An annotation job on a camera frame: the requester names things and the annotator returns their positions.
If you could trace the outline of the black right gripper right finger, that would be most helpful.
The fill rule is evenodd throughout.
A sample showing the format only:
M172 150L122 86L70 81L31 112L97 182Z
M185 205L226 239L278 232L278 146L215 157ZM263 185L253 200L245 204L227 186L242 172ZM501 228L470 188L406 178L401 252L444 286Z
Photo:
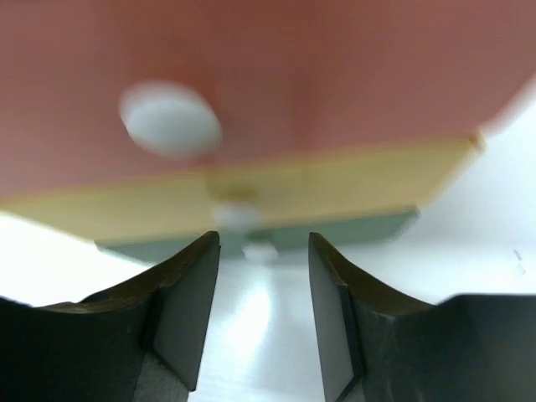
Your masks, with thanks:
M532 401L535 298L408 296L309 236L309 280L328 401Z

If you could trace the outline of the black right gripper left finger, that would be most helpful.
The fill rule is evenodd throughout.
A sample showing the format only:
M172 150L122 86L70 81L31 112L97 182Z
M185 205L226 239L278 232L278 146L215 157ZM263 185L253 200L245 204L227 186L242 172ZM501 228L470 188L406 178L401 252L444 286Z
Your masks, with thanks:
M79 302L1 301L4 401L185 401L196 390L220 240Z

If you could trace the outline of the yellow drawer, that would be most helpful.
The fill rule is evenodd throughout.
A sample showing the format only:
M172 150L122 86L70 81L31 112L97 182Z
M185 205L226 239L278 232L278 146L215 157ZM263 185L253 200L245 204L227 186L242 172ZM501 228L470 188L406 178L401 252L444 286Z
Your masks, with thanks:
M3 211L98 243L222 229L232 209L256 226L391 214L432 201L479 155L478 131L453 139L247 162L3 199Z

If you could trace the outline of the coral top drawer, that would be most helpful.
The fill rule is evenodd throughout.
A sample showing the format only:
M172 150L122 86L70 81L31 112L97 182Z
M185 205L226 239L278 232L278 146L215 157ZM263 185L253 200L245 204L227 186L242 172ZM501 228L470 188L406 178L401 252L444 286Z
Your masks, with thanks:
M1 194L178 170L121 124L143 80L210 103L224 164L450 137L534 73L532 1L4 1Z

